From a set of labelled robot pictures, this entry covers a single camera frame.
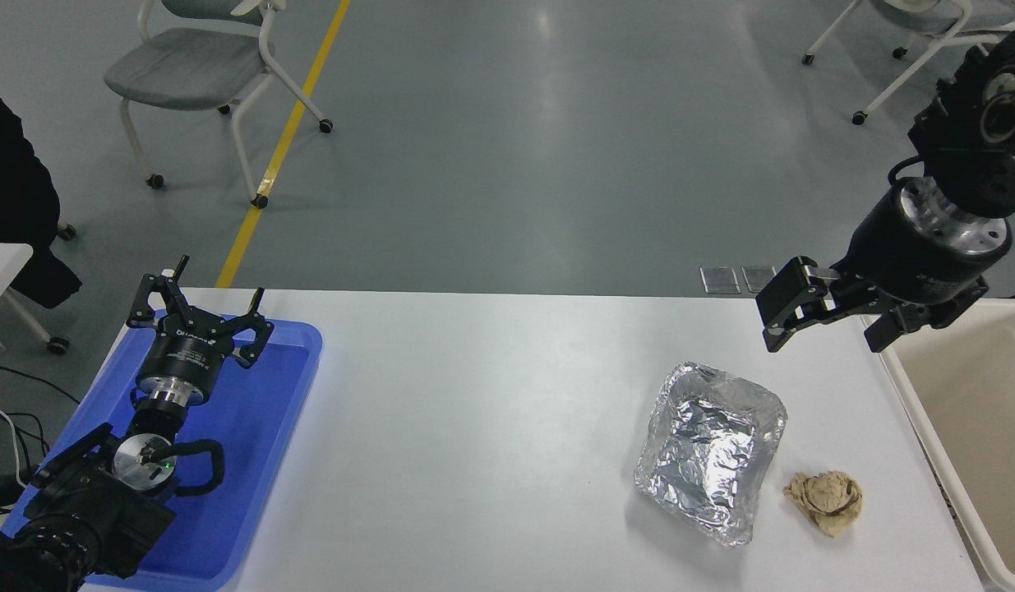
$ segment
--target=yellow floor line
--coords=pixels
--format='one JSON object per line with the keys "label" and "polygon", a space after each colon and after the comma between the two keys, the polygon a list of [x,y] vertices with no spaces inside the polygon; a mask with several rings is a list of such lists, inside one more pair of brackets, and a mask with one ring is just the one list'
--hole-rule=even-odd
{"label": "yellow floor line", "polygon": [[[307,96],[313,92],[314,86],[317,86],[317,79],[321,77],[321,70],[324,68],[324,63],[328,58],[328,52],[330,52],[331,45],[335,42],[335,35],[339,34],[339,25],[343,22],[343,16],[346,15],[346,10],[349,7],[350,0],[339,0],[339,8],[335,10],[335,16],[333,16],[330,25],[328,25],[328,30],[324,35],[324,41],[321,42],[321,48],[317,50],[317,56],[314,57],[311,71],[309,71],[307,80],[304,80],[303,86],[301,86],[301,90],[303,90]],[[259,184],[259,192],[262,195],[268,197],[270,191],[273,191],[274,182],[277,180],[277,175],[281,172],[281,165],[284,162],[284,156],[288,153],[288,146],[291,145],[291,140],[295,136],[295,131],[299,128],[299,122],[306,111],[307,108],[304,108],[301,102],[295,102],[295,106],[291,110],[291,115],[288,116],[288,123],[284,125],[284,132],[281,132],[281,139],[278,140],[277,147],[274,149],[274,156],[270,157],[270,165],[266,167],[266,175],[262,177],[262,183]],[[218,273],[218,279],[214,281],[215,287],[229,287],[232,284],[236,270],[240,268],[241,260],[244,259],[244,252],[248,251],[252,235],[255,233],[256,225],[259,224],[261,216],[262,209],[249,207],[248,214],[244,216],[244,221],[241,223],[240,232],[236,232],[236,239],[233,240],[233,246],[229,248],[229,255],[226,256],[226,262],[222,263],[222,270]]]}

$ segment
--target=beige bin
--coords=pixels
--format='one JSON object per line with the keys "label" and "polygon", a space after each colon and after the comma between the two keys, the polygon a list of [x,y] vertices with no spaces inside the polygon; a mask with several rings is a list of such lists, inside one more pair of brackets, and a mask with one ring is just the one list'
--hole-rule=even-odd
{"label": "beige bin", "polygon": [[979,301],[947,329],[901,337],[883,363],[986,589],[1015,590],[1015,301]]}

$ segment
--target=black cloth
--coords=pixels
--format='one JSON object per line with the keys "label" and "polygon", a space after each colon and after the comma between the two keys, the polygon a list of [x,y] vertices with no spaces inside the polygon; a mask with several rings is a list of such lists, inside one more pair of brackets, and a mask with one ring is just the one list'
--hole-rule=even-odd
{"label": "black cloth", "polygon": [[60,209],[50,173],[25,139],[21,119],[0,98],[0,243],[32,248],[11,287],[49,309],[81,285],[80,278],[50,251]]}

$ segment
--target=aluminum foil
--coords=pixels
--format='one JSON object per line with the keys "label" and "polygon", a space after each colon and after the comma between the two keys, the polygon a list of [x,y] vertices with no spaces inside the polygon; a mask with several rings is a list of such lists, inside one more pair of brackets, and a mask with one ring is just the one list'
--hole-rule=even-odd
{"label": "aluminum foil", "polygon": [[635,484],[725,546],[745,544],[787,418],[777,396],[756,383],[680,365],[650,416]]}

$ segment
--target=blue tray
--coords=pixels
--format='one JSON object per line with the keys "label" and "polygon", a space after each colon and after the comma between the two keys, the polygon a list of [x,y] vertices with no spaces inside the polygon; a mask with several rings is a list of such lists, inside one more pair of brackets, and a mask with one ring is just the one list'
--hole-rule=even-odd
{"label": "blue tray", "polygon": [[[225,480],[209,495],[173,498],[178,514],[138,573],[127,580],[92,576],[90,584],[162,592],[210,592],[232,577],[252,541],[266,497],[277,476],[295,419],[317,371],[321,334],[300,322],[274,320],[273,336],[251,370],[226,360],[210,401],[189,408],[178,442],[215,439],[226,453]],[[241,334],[244,341],[251,332]],[[134,408],[128,395],[135,386],[153,331],[130,330],[113,352],[85,400],[50,450],[60,453],[103,421],[123,435]],[[184,457],[176,475],[184,484],[210,476],[207,455]],[[23,507],[37,494],[28,487],[8,515],[3,532],[12,535],[25,525]]]}

